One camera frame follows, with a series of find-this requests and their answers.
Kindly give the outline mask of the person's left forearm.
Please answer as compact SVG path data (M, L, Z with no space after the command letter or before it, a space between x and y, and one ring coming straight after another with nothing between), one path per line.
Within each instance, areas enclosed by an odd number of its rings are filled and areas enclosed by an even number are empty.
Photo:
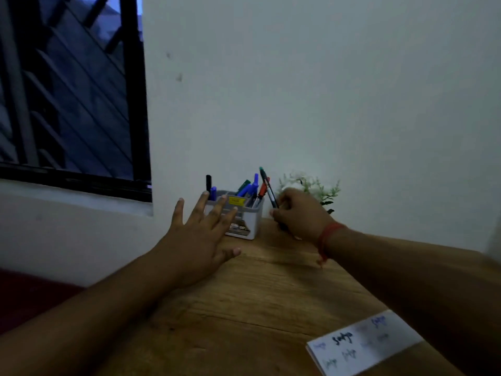
M179 283L180 252L156 248L59 306L0 336L0 376L72 376Z

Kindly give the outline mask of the small green artificial plant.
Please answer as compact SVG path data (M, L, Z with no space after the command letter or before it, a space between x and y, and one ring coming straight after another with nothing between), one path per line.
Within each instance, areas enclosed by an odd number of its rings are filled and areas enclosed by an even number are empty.
M340 180L335 185L324 185L319 177L308 175L304 171L294 171L289 174L284 173L279 177L279 193L285 189L297 189L314 197L320 205L327 208L329 215L335 210L331 207L340 191Z

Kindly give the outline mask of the white notepad with scribbles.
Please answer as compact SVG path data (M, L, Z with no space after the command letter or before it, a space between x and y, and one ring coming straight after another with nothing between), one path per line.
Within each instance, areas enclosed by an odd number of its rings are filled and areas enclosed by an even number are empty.
M323 376L355 376L422 341L394 311L385 310L309 341L306 350Z

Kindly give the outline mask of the black pen with green tip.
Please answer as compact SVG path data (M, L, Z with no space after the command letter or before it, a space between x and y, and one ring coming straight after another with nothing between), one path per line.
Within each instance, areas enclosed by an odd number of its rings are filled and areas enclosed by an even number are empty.
M272 190L271 183L270 183L270 181L268 179L266 171L261 166L259 167L259 170L260 170L261 179L262 179L263 183L266 186L266 193L267 193L267 195L269 197L269 200L271 202L272 209L273 210L278 209L279 205L278 205L278 202L277 202L277 198L275 197L275 194L274 194L274 192ZM279 229L281 231L290 233L288 227L284 223L279 222Z

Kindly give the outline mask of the black framed window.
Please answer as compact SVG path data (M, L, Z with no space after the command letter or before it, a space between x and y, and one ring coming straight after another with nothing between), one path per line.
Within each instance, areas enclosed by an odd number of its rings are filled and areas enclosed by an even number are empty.
M0 179L152 202L142 0L0 0Z

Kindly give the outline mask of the grey desk pen holder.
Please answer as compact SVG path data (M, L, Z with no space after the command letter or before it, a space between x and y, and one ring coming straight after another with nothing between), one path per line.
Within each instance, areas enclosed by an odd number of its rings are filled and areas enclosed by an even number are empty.
M218 203L219 199L225 196L225 205L222 207L221 217L236 209L237 212L234 216L229 229L225 233L227 236L253 240L258 234L260 228L260 220L263 212L263 204L260 203L258 207L251 207L253 201L251 196L237 196L234 191L217 190L216 200L208 201L204 207L204 214L209 214L214 206Z

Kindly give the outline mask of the person's right hand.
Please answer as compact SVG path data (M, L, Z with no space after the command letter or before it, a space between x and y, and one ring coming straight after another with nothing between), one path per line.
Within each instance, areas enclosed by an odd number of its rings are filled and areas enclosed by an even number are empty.
M292 233L292 235L316 245L324 229L335 220L313 196L299 191L296 198L296 206L299 210L299 233Z

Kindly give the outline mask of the person's right forearm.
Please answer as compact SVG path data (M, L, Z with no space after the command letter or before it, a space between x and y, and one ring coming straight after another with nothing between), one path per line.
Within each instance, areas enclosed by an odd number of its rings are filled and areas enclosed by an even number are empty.
M401 251L339 223L317 247L467 376L501 376L501 280Z

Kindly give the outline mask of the person's left hand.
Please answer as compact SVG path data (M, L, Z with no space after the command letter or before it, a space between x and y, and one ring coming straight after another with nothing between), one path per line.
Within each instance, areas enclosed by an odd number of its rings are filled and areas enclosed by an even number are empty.
M218 246L229 229L237 212L221 217L214 230L210 229L210 214L204 214L209 194L203 192L183 226L171 228L154 247L156 263L161 272L172 278L173 288L194 285L209 277L221 266L216 265Z

